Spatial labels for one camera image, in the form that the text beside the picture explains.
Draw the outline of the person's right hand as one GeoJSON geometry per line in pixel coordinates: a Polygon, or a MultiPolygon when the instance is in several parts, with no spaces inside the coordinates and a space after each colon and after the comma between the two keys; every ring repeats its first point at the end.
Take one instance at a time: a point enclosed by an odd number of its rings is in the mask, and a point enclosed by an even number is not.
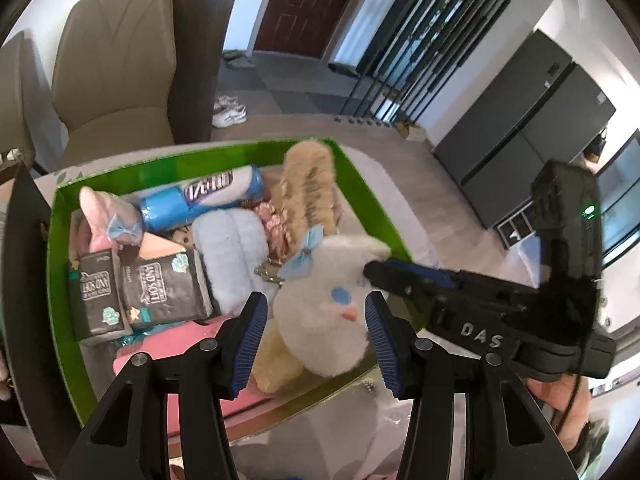
{"type": "Polygon", "coordinates": [[[582,377],[579,382],[576,379],[571,374],[563,375],[556,382],[526,379],[529,392],[556,411],[553,428],[566,452],[578,445],[580,434],[588,422],[591,402],[588,379],[582,377]]]}

